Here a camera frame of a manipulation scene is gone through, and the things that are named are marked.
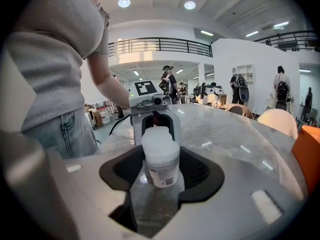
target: glass railing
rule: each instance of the glass railing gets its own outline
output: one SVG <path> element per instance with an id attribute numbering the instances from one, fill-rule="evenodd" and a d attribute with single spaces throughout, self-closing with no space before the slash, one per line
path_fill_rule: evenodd
<path id="1" fill-rule="evenodd" d="M 109 43 L 109 57 L 137 52 L 180 52 L 213 56 L 210 45 L 177 38 L 143 37 Z"/>
<path id="2" fill-rule="evenodd" d="M 295 31 L 255 40 L 282 51 L 315 51 L 320 52 L 320 42 L 315 31 Z"/>

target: black holder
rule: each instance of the black holder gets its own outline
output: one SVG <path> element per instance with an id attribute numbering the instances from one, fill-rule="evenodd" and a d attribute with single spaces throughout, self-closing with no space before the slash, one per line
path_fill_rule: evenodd
<path id="1" fill-rule="evenodd" d="M 126 192 L 124 203 L 118 206 L 109 217 L 135 232 L 138 227 L 130 188 L 142 169 L 144 159 L 145 154 L 140 145 L 105 162 L 99 170 L 100 177 L 112 189 Z M 179 160 L 185 191 L 178 195 L 178 209 L 183 203 L 204 202 L 221 188 L 225 174 L 218 164 L 185 147 L 180 148 Z"/>

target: light blue jeans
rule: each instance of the light blue jeans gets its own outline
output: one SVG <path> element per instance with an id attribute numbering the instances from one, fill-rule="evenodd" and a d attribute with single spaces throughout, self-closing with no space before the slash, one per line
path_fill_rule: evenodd
<path id="1" fill-rule="evenodd" d="M 63 159 L 91 156 L 98 149 L 84 108 L 51 119 L 23 134 L 38 140 L 44 149 L 57 150 Z"/>

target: air vent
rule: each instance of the air vent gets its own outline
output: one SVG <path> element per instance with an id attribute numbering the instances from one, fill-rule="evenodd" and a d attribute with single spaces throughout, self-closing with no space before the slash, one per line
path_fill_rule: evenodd
<path id="1" fill-rule="evenodd" d="M 272 25 L 263 26 L 261 29 L 262 29 L 263 31 L 272 29 Z"/>

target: floor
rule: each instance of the floor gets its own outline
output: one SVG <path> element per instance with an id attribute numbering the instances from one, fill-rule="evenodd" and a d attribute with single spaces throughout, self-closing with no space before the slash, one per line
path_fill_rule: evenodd
<path id="1" fill-rule="evenodd" d="M 124 116 L 127 116 L 128 112 L 126 112 L 124 110 L 123 114 L 124 114 Z M 117 113 L 112 114 L 110 116 L 110 122 L 109 123 L 102 124 L 101 126 L 99 126 L 98 128 L 96 128 L 93 131 L 94 135 L 95 135 L 95 138 L 97 140 L 98 147 L 101 146 L 100 143 L 104 143 L 107 140 L 107 138 L 109 137 L 109 134 L 110 134 L 110 131 L 111 131 L 112 127 L 115 125 L 116 122 L 118 122 L 118 120 L 116 119 L 117 116 L 118 116 Z"/>

